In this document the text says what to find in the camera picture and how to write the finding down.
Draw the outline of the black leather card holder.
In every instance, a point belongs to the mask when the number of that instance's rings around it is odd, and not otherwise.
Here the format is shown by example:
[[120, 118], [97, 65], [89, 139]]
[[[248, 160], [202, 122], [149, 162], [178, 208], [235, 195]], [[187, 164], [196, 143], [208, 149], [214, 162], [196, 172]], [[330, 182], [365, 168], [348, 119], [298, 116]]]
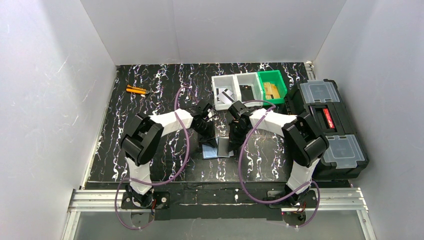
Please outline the black leather card holder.
[[228, 136], [221, 136], [215, 138], [217, 147], [209, 146], [209, 145], [202, 145], [202, 159], [203, 160], [210, 160], [210, 159], [217, 159], [217, 158], [230, 158], [233, 157], [235, 154], [233, 151], [228, 151], [229, 149], [229, 137]]

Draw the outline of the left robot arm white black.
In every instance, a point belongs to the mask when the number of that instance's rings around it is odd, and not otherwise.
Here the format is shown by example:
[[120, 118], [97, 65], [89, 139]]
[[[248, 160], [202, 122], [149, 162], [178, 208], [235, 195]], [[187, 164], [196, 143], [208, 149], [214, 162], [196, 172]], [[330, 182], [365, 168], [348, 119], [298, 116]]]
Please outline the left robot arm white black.
[[144, 196], [156, 183], [150, 179], [150, 161], [154, 157], [160, 139], [179, 130], [193, 129], [200, 145], [216, 148], [214, 108], [205, 100], [195, 106], [178, 108], [161, 115], [138, 114], [124, 130], [120, 148], [129, 166], [130, 190]]

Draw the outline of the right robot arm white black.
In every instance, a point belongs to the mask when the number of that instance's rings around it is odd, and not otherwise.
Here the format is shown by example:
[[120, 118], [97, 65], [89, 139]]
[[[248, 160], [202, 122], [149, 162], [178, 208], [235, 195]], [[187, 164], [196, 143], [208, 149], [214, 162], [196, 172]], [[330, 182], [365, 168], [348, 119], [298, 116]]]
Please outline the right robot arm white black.
[[274, 112], [274, 106], [255, 109], [241, 101], [234, 102], [228, 110], [233, 117], [229, 123], [228, 151], [243, 150], [249, 137], [256, 129], [260, 129], [283, 137], [291, 154], [293, 164], [284, 187], [285, 196], [268, 200], [267, 203], [274, 204], [287, 199], [298, 201], [307, 194], [315, 168], [330, 146], [314, 117], [307, 112], [299, 115], [277, 113]]

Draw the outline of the white card magnetic stripe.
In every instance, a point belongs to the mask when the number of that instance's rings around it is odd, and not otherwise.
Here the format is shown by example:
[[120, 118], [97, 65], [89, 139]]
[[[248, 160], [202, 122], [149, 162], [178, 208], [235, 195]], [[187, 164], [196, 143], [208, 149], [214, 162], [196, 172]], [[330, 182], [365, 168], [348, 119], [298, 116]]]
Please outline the white card magnetic stripe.
[[222, 92], [225, 92], [227, 89], [220, 87], [220, 88], [216, 88], [216, 96], [219, 96]]

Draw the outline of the black card in bin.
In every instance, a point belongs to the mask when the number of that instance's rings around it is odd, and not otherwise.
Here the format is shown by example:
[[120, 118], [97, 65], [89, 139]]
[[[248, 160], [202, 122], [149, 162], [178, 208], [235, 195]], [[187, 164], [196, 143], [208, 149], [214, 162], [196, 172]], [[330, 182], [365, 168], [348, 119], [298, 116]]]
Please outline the black card in bin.
[[239, 85], [241, 101], [247, 102], [255, 99], [253, 88], [250, 85]]

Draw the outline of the tan cards in green bin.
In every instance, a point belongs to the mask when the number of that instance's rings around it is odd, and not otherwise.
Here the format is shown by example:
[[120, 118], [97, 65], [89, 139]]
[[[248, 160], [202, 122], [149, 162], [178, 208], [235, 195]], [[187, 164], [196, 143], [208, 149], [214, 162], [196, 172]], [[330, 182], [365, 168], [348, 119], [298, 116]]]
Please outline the tan cards in green bin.
[[265, 90], [265, 99], [266, 100], [274, 100], [280, 99], [281, 95], [277, 88], [277, 86], [271, 82], [264, 82], [263, 88]]

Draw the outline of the middle white bin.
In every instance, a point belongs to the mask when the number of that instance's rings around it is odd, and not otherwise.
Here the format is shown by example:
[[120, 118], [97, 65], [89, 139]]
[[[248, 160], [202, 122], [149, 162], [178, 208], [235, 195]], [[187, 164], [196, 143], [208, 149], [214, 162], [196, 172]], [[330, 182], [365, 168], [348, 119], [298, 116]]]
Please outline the middle white bin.
[[261, 107], [263, 102], [253, 100], [263, 100], [264, 90], [256, 72], [235, 74], [235, 100], [242, 103], [247, 102], [247, 107]]

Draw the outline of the white bin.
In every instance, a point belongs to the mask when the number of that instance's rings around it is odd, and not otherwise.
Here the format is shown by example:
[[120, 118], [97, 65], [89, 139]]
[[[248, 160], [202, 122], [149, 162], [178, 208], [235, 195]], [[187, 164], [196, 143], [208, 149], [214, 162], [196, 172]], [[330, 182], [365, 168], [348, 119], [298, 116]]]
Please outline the white bin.
[[236, 101], [241, 101], [239, 82], [234, 74], [211, 77], [214, 108], [217, 111], [228, 110]]
[[263, 102], [253, 100], [263, 100], [264, 90], [256, 72], [235, 74], [235, 100], [242, 103], [247, 102], [247, 107], [261, 107]]

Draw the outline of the left white bin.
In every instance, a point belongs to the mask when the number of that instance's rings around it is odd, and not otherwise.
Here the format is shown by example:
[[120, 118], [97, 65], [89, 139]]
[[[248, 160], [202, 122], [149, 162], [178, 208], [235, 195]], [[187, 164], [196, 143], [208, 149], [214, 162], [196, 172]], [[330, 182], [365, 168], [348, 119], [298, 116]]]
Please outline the left white bin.
[[236, 101], [241, 101], [239, 82], [234, 74], [211, 77], [214, 108], [217, 111], [228, 110]]

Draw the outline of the green bin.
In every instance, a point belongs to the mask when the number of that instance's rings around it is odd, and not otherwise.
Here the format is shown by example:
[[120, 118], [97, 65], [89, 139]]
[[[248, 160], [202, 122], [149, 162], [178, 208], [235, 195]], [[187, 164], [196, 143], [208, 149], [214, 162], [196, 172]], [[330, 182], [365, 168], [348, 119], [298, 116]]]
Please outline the green bin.
[[257, 72], [259, 82], [263, 89], [263, 100], [281, 105], [285, 103], [284, 97], [288, 90], [279, 70]]

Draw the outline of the black toolbox clear lids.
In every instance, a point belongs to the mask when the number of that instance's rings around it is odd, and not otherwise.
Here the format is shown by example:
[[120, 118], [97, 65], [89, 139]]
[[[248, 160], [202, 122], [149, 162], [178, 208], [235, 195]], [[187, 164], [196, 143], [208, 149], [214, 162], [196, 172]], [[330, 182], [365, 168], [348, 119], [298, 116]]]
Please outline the black toolbox clear lids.
[[284, 101], [290, 115], [310, 113], [328, 139], [329, 148], [313, 173], [315, 180], [355, 179], [368, 166], [370, 160], [334, 80], [297, 83]]

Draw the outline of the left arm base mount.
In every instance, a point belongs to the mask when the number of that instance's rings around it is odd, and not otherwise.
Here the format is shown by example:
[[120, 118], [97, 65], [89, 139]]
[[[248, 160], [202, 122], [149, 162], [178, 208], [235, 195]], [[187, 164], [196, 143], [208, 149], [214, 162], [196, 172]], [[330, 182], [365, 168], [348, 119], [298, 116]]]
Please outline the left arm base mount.
[[130, 220], [133, 228], [143, 226], [142, 217], [146, 217], [147, 224], [155, 220], [157, 210], [166, 210], [170, 205], [168, 192], [154, 192], [149, 190], [144, 195], [135, 191], [125, 191], [122, 195], [119, 210], [130, 212]]

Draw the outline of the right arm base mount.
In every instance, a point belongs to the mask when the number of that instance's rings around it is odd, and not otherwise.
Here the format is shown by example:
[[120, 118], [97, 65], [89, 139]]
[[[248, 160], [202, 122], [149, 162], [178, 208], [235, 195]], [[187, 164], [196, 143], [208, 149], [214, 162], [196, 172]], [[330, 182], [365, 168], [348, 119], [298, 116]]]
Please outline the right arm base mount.
[[287, 227], [299, 229], [309, 224], [317, 214], [321, 203], [321, 194], [307, 190], [298, 199], [289, 197], [284, 201], [267, 204], [270, 209], [280, 209], [282, 220]]

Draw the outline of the aluminium frame rail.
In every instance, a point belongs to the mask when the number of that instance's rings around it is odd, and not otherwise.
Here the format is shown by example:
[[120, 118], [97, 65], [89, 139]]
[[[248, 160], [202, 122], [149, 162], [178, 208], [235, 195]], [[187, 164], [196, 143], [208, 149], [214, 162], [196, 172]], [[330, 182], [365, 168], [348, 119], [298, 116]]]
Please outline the aluminium frame rail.
[[[365, 239], [374, 240], [376, 235], [368, 215], [368, 207], [359, 187], [321, 188], [318, 211], [356, 211]], [[129, 212], [120, 210], [125, 190], [89, 189], [72, 193], [64, 240], [76, 234], [77, 223], [82, 212]], [[280, 209], [271, 209], [267, 204], [250, 199], [243, 190], [233, 185], [223, 188], [212, 186], [189, 186], [182, 184], [175, 189], [159, 189], [154, 192], [170, 194], [169, 208], [157, 210], [155, 220], [180, 219], [267, 219], [282, 220]]]

